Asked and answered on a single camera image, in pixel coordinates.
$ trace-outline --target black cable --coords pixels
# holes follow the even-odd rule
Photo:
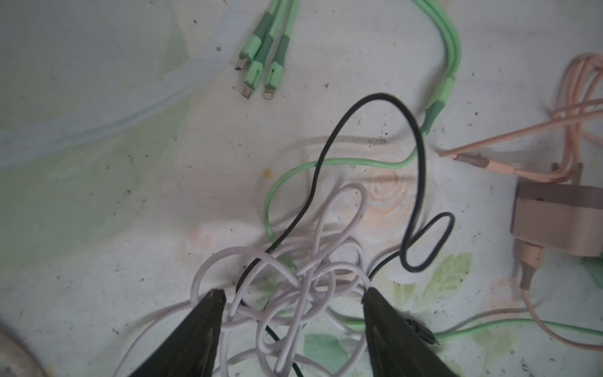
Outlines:
[[[376,100],[382,100],[382,101],[386,101],[386,102],[393,104],[394,106],[396,106],[398,108],[398,110],[400,110],[400,112],[402,112],[402,115],[404,115],[404,117],[408,121],[408,124],[410,125],[410,128],[412,130],[412,135],[414,136],[415,142],[417,144],[416,148],[417,148],[417,162],[418,162],[418,179],[417,179],[417,198],[415,201],[414,209],[412,210],[411,217],[408,220],[408,226],[406,227],[406,232],[404,233],[404,237],[403,237],[402,243],[400,245],[400,250],[398,252],[393,253],[392,255],[389,255],[384,261],[382,261],[377,267],[375,267],[375,269],[370,273],[369,276],[372,278],[386,263],[388,263],[390,260],[394,259],[396,256],[400,257],[400,262],[402,263],[402,267],[404,267],[404,269],[409,272],[423,271],[425,268],[429,267],[429,265],[433,262],[435,257],[438,255],[438,252],[440,251],[440,249],[442,248],[442,246],[448,239],[448,236],[450,235],[450,233],[452,231],[452,227],[454,225],[455,218],[454,218],[454,215],[452,215],[450,212],[443,212],[443,213],[437,215],[436,217],[434,217],[427,225],[425,225],[424,228],[419,230],[417,232],[417,234],[415,234],[415,235],[412,234],[415,229],[415,226],[417,224],[418,216],[421,212],[421,207],[423,206],[423,199],[425,197],[425,175],[426,175],[426,173],[425,173],[425,171],[426,171],[425,145],[423,144],[423,138],[421,136],[421,131],[417,124],[417,120],[414,118],[414,116],[412,115],[410,110],[408,110],[408,108],[396,97],[394,97],[390,94],[385,94],[385,93],[376,93],[376,94],[371,94],[371,95],[364,97],[363,99],[361,99],[360,101],[355,103],[346,112],[346,114],[341,118],[339,123],[337,123],[337,126],[335,126],[335,129],[333,130],[333,132],[327,139],[326,143],[324,144],[323,150],[320,152],[320,156],[316,163],[316,168],[314,169],[314,176],[312,178],[312,186],[310,187],[310,193],[308,195],[308,199],[306,200],[306,204],[304,204],[300,213],[295,217],[293,222],[280,235],[280,237],[272,245],[270,245],[269,248],[266,249],[266,253],[270,254],[271,252],[273,252],[280,245],[280,243],[283,242],[283,240],[285,238],[287,238],[287,236],[296,227],[297,223],[299,223],[299,221],[302,219],[302,217],[304,216],[304,214],[310,207],[310,204],[312,203],[312,200],[314,199],[314,194],[316,193],[316,186],[318,184],[318,175],[320,174],[320,168],[323,166],[324,158],[326,157],[326,154],[329,151],[329,148],[335,141],[335,138],[337,137],[337,134],[339,133],[339,131],[341,131],[343,126],[346,124],[346,122],[352,117],[352,115],[356,111],[358,111],[358,109],[360,109],[365,104],[372,102],[372,101],[376,101]],[[427,259],[422,264],[420,264],[419,266],[416,266],[416,267],[409,265],[408,261],[406,260],[406,251],[408,250],[408,248],[413,243],[415,243],[416,240],[419,239],[425,232],[427,232],[427,230],[429,230],[429,228],[431,228],[431,226],[436,221],[438,221],[442,217],[449,217],[450,221],[448,223],[448,227],[446,228],[446,231],[444,232],[444,235],[441,237],[438,244],[435,246],[435,248],[433,249],[431,254],[427,257]],[[245,280],[247,275],[249,275],[249,272],[251,271],[251,269],[253,267],[255,267],[259,263],[259,261],[260,261],[260,259],[256,258],[252,263],[250,263],[247,266],[245,271],[243,271],[243,273],[241,274],[241,278],[239,279],[239,281],[236,284],[237,291],[239,291],[241,285],[243,284],[243,281]],[[278,341],[278,337],[276,336],[274,331],[272,331],[272,329],[270,329],[269,327],[266,327],[266,331],[272,336],[273,339],[275,339],[275,341]],[[297,368],[297,366],[295,364],[294,364],[294,368],[296,368],[295,372],[297,373],[299,368]]]
[[[416,273],[416,272],[421,272],[424,269],[428,268],[429,265],[431,265],[431,263],[434,261],[435,257],[440,252],[440,249],[442,248],[442,246],[444,246],[444,243],[446,243],[446,241],[448,240],[448,236],[450,236],[450,233],[452,233],[452,228],[453,228],[454,222],[455,222],[454,215],[450,212],[442,212],[442,213],[438,214],[436,217],[431,219],[427,225],[425,225],[414,236],[412,236],[412,239],[411,239],[410,243],[408,244],[408,247],[411,247],[415,242],[417,242],[417,240],[419,238],[421,238],[421,236],[423,234],[425,234],[425,232],[427,232],[429,230],[429,228],[431,228],[439,219],[441,219],[443,217],[448,217],[450,219],[448,221],[448,226],[446,227],[446,230],[444,231],[444,234],[442,235],[442,237],[440,238],[438,243],[435,245],[433,251],[431,251],[431,253],[427,257],[427,259],[425,259],[425,261],[423,263],[421,263],[418,266],[409,265],[408,261],[406,260],[406,250],[404,251],[404,253],[402,253],[403,249],[400,249],[400,250],[390,254],[387,258],[385,258],[383,261],[381,261],[377,265],[377,267],[375,267],[373,269],[373,271],[371,271],[371,273],[368,274],[368,278],[373,280],[373,278],[377,274],[377,272],[379,272],[379,270],[381,268],[383,268],[387,263],[389,263],[392,259],[394,259],[397,256],[400,256],[400,260],[402,262],[402,267],[404,267],[404,269],[408,272]]]

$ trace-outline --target tangled white cable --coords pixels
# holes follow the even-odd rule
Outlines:
[[[324,222],[326,221],[329,211],[332,209],[337,198],[347,191],[359,191],[361,199],[358,204],[358,211],[351,222],[340,233],[321,237]],[[366,274],[367,263],[364,251],[356,241],[350,238],[354,228],[362,220],[362,217],[367,210],[367,200],[367,189],[359,183],[350,183],[339,189],[335,195],[332,195],[325,203],[312,242],[288,243],[282,245],[270,255],[266,254],[263,250],[254,247],[229,247],[212,255],[199,268],[193,279],[190,301],[172,306],[168,312],[164,313],[164,315],[150,324],[126,352],[124,359],[119,364],[113,376],[122,376],[127,364],[127,359],[139,344],[140,339],[148,334],[153,327],[176,312],[195,307],[199,303],[200,297],[203,296],[199,295],[199,287],[205,273],[219,260],[234,255],[259,258],[262,261],[250,271],[232,302],[226,304],[225,310],[227,311],[227,316],[222,323],[219,337],[219,367],[214,370],[213,375],[228,377],[229,365],[234,365],[243,360],[252,358],[254,354],[257,356],[262,371],[267,377],[288,376],[293,363],[305,364],[312,367],[320,376],[339,377],[345,374],[364,352],[367,346],[366,337],[364,333],[354,331],[341,323],[326,309],[329,302],[334,297],[343,296],[352,291],[362,295],[364,290],[371,286],[370,279]],[[353,264],[351,262],[332,262],[330,260],[330,255],[342,246],[352,246],[357,251],[358,264]],[[277,259],[278,256],[290,252],[303,252],[308,254],[308,257],[295,273],[292,273],[285,264]],[[243,293],[247,291],[253,279],[268,265],[271,265],[282,274],[285,280],[277,286],[263,311],[257,311],[241,305]],[[356,276],[352,280],[336,279],[335,271],[349,271]],[[319,280],[321,280],[321,277],[324,275],[327,275],[326,277],[328,278],[326,290],[317,290],[318,287],[322,288],[324,286],[325,279],[323,279],[323,283],[319,284]],[[279,312],[286,310],[287,308],[295,308],[292,317],[282,317],[278,315]],[[325,316],[340,331],[353,339],[358,340],[358,345],[350,359],[334,374],[331,374],[314,361],[295,352],[302,329],[305,327],[306,323],[318,315]],[[240,328],[241,326],[250,325],[254,322],[257,323],[256,347],[228,358],[227,350],[231,331]],[[275,343],[268,344],[264,342],[263,334],[266,326],[270,324],[288,326],[289,329],[287,335]],[[268,364],[268,356],[277,358],[273,368]]]

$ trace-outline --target green cable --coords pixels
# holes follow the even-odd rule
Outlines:
[[[550,321],[543,321],[543,323],[552,328],[574,331],[574,332],[579,332],[579,333],[587,334],[587,335],[594,335],[596,337],[603,337],[603,331],[599,331],[599,330],[581,328],[579,326],[565,325],[564,323],[557,323],[557,322],[550,322]],[[445,334],[441,334],[441,335],[438,335],[437,338],[438,338],[438,340],[446,340],[446,339],[451,339],[451,338],[456,338],[456,337],[462,337],[464,335],[469,335],[474,332],[477,332],[477,331],[480,331],[483,329],[487,329],[487,328],[496,327],[496,326],[527,325],[527,324],[536,324],[536,322],[533,319],[528,319],[528,318],[509,318],[509,319],[505,319],[505,320],[496,320],[496,321],[481,323],[480,325],[476,325],[476,326],[473,326],[473,327],[470,327],[467,329],[457,330],[457,331],[452,331],[452,332],[448,332]]]
[[[355,330],[355,331],[364,331],[365,326],[364,326],[364,320],[362,318],[348,317],[346,315],[339,314],[329,308],[327,310],[334,317],[336,317],[339,321],[341,321],[342,324],[346,325],[350,329]],[[596,337],[603,337],[603,331],[582,328],[579,326],[565,325],[564,323],[557,323],[557,322],[550,322],[550,321],[543,321],[543,322],[547,326],[552,327],[552,328],[574,331],[574,332],[579,332],[579,333],[587,334],[587,335],[594,335]],[[495,320],[495,321],[481,323],[479,325],[472,326],[470,328],[466,328],[466,329],[462,329],[462,330],[445,332],[443,334],[436,335],[436,337],[437,337],[438,341],[444,341],[444,340],[448,340],[451,338],[458,338],[458,337],[462,337],[465,335],[470,335],[470,334],[473,334],[480,330],[488,329],[488,328],[492,328],[492,327],[508,326],[508,325],[533,325],[533,324],[535,324],[535,321],[530,318],[508,318],[508,319],[503,319],[503,320]]]
[[[429,0],[413,0],[436,24],[438,27],[444,43],[446,44],[448,67],[446,69],[446,76],[440,82],[434,94],[432,100],[425,110],[425,120],[421,126],[423,136],[429,134],[431,127],[446,104],[447,97],[452,91],[454,85],[454,78],[450,74],[455,74],[456,69],[461,62],[461,42],[458,37],[458,33],[454,27],[452,21],[446,16],[445,12],[436,4]],[[323,165],[363,165],[371,166],[376,168],[385,169],[401,169],[408,166],[417,156],[417,150],[414,149],[412,153],[403,161],[400,162],[383,162],[370,159],[355,159],[355,158],[339,158],[339,159],[325,159]],[[287,173],[282,175],[270,189],[264,202],[264,226],[266,227],[266,233],[270,241],[274,242],[276,237],[270,224],[270,204],[276,195],[276,192],[280,187],[292,176],[316,167],[316,161],[308,162],[300,165],[294,169],[289,170]]]
[[[287,23],[285,24],[285,32],[284,35],[290,36],[291,30],[293,29],[293,23],[295,23],[295,16],[297,14],[297,9],[299,8],[300,0],[293,0],[291,4],[291,9],[289,11],[289,17],[287,18]]]
[[[293,23],[295,22],[295,14],[299,7],[299,0],[293,0],[291,3],[291,9],[289,10],[289,16],[287,23],[285,24],[285,31],[280,37],[279,47],[276,49],[276,54],[272,64],[270,64],[270,70],[266,77],[266,91],[264,92],[264,98],[271,100],[274,96],[274,92],[279,88],[283,72],[285,70],[285,55],[287,53],[287,47],[289,47],[289,41],[291,40],[291,31],[293,29]]]
[[[369,159],[355,159],[355,158],[342,158],[342,159],[325,159],[323,162],[323,166],[326,165],[362,165],[362,166],[373,166],[376,168],[384,168],[384,169],[402,169],[408,166],[415,158],[417,157],[417,150],[413,149],[412,153],[404,160],[400,162],[384,162],[377,160],[369,160]],[[316,167],[316,161],[307,162],[303,165],[300,165],[296,168],[289,170],[287,173],[284,173],[280,178],[274,182],[270,192],[266,197],[266,201],[264,202],[264,225],[266,227],[266,232],[268,233],[268,237],[271,242],[276,241],[276,237],[274,236],[274,232],[272,230],[272,225],[270,224],[270,203],[274,199],[276,192],[279,188],[292,176],[301,173],[302,171],[306,171]]]
[[[266,58],[268,57],[270,48],[274,43],[274,35],[276,34],[276,31],[279,29],[279,26],[283,21],[283,18],[285,17],[285,10],[287,9],[288,5],[289,0],[279,1],[279,6],[277,7],[276,14],[274,15],[272,26],[270,26],[268,34],[266,34],[266,36],[264,37],[264,40],[262,41],[262,46],[260,47],[260,50],[257,52],[253,61],[251,62],[251,65],[249,66],[249,71],[247,71],[247,75],[245,76],[246,89],[249,88],[251,90],[255,90],[255,88],[257,88],[260,81],[260,76],[264,71],[264,64],[266,64]]]
[[[250,62],[255,58],[257,51],[260,49],[262,41],[266,36],[268,29],[270,28],[270,25],[272,25],[272,21],[274,19],[273,14],[278,5],[279,0],[272,0],[270,2],[270,7],[266,12],[264,12],[259,24],[247,39],[247,43],[241,50],[241,53],[239,53],[239,62],[237,62],[235,69],[242,69],[247,62]]]

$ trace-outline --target connector tip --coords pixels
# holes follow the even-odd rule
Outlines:
[[[241,94],[243,94],[243,97],[245,97],[246,99],[249,99],[251,97],[251,93],[253,93],[253,89],[249,85],[245,85],[245,89],[243,89],[243,91],[241,92]]]
[[[274,97],[274,91],[276,89],[266,89],[264,91],[264,98],[266,98],[267,100],[272,100],[272,97]]]
[[[238,62],[236,62],[235,70],[236,71],[240,71],[241,69],[243,69],[243,67],[246,64],[247,64],[247,58],[246,57],[239,59]]]

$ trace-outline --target green leaf print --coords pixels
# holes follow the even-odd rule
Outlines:
[[[346,350],[330,334],[307,334],[304,337],[303,355],[331,373],[337,372],[348,360]]]
[[[399,310],[404,310],[404,306],[412,299],[414,288],[414,284],[394,283],[394,306]]]
[[[472,336],[475,343],[484,348],[486,353],[484,370],[490,367],[492,363],[509,355],[513,346],[517,342],[517,336],[510,332],[494,334],[489,330],[482,330]]]
[[[449,255],[435,269],[423,291],[423,303],[448,299],[458,291],[471,270],[471,253]]]

